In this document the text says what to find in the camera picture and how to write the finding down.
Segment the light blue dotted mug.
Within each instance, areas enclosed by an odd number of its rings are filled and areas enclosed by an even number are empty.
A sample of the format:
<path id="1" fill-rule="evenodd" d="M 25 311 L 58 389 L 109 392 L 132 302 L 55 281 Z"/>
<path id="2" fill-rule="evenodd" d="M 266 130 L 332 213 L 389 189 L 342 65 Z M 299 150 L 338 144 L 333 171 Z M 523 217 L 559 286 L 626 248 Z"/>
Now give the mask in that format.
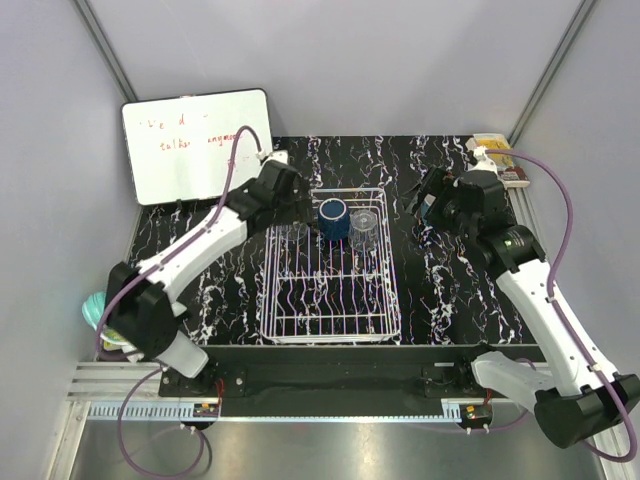
<path id="1" fill-rule="evenodd" d="M 432 195 L 427 195 L 421 204 L 421 219 L 424 223 L 428 222 L 428 212 L 434 201 L 434 197 Z"/>

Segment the clear glass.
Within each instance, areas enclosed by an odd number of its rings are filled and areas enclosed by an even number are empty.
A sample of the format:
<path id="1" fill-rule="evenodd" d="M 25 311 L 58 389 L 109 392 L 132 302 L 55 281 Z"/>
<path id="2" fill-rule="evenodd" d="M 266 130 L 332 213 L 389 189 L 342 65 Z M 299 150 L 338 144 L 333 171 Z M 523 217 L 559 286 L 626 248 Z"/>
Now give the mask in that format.
<path id="1" fill-rule="evenodd" d="M 309 235 L 310 227 L 307 223 L 294 222 L 279 227 L 279 233 L 286 243 L 299 243 Z"/>
<path id="2" fill-rule="evenodd" d="M 367 209 L 356 209 L 350 216 L 349 243 L 354 250 L 368 252 L 378 243 L 378 218 Z"/>

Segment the dark blue ceramic mug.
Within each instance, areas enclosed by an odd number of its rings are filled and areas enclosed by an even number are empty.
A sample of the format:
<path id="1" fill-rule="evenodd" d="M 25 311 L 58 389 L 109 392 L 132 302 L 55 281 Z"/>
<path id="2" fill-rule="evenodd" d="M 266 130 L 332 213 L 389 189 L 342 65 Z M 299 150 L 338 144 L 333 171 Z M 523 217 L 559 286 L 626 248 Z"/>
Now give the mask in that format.
<path id="1" fill-rule="evenodd" d="M 318 208 L 318 228 L 328 241 L 340 241 L 348 237 L 350 210 L 339 198 L 324 200 Z"/>

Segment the white wire dish rack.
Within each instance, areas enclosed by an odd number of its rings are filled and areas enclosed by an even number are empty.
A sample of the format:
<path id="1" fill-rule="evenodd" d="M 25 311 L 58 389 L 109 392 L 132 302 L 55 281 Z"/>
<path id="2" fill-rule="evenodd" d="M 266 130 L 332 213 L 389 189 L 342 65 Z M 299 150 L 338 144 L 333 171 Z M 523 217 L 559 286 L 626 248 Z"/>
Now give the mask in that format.
<path id="1" fill-rule="evenodd" d="M 401 314 L 387 197 L 379 187 L 316 189 L 318 211 L 329 198 L 378 218 L 374 250 L 354 250 L 348 239 L 326 240 L 315 222 L 308 237 L 286 243 L 279 227 L 266 233 L 259 332 L 280 344 L 372 343 L 396 340 Z"/>

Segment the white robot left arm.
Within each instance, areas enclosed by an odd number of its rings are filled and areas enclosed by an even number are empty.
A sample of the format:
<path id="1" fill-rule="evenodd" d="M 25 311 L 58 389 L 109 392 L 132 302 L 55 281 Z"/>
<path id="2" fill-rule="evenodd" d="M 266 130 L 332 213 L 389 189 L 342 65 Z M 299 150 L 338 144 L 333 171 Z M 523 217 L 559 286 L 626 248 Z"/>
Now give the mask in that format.
<path id="1" fill-rule="evenodd" d="M 294 167 L 268 160 L 259 175 L 223 194 L 213 210 L 165 250 L 131 267 L 121 262 L 109 274 L 105 326 L 139 353 L 181 374 L 196 396 L 215 386 L 208 354 L 180 330 L 174 304 L 215 260 L 273 226 L 312 220 L 309 182 Z"/>

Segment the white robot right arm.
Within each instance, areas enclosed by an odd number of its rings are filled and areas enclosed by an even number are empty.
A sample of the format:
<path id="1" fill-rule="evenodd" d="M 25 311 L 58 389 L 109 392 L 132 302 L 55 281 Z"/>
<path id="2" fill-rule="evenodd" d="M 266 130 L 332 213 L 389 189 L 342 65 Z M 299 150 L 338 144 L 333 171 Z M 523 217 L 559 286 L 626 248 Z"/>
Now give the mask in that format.
<path id="1" fill-rule="evenodd" d="M 509 214 L 496 173 L 459 177 L 431 168 L 410 190 L 405 210 L 424 213 L 427 225 L 458 236 L 468 254 L 509 298 L 539 346 L 548 369 L 535 371 L 493 347 L 454 371 L 466 396 L 484 389 L 533 413 L 557 447 L 568 448 L 622 423 L 639 403 L 639 378 L 622 374 L 595 346 L 568 306 L 532 231 Z"/>

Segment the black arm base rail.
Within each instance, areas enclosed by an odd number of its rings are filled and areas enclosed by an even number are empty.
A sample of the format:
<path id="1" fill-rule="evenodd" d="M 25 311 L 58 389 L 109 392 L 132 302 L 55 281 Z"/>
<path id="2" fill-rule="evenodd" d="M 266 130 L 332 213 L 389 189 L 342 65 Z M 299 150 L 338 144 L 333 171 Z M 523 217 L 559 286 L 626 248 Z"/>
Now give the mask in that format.
<path id="1" fill-rule="evenodd" d="M 484 400 L 475 346 L 209 346 L 198 379 L 164 373 L 159 394 L 222 395 L 226 419 L 347 419 L 440 414 L 443 399 Z"/>

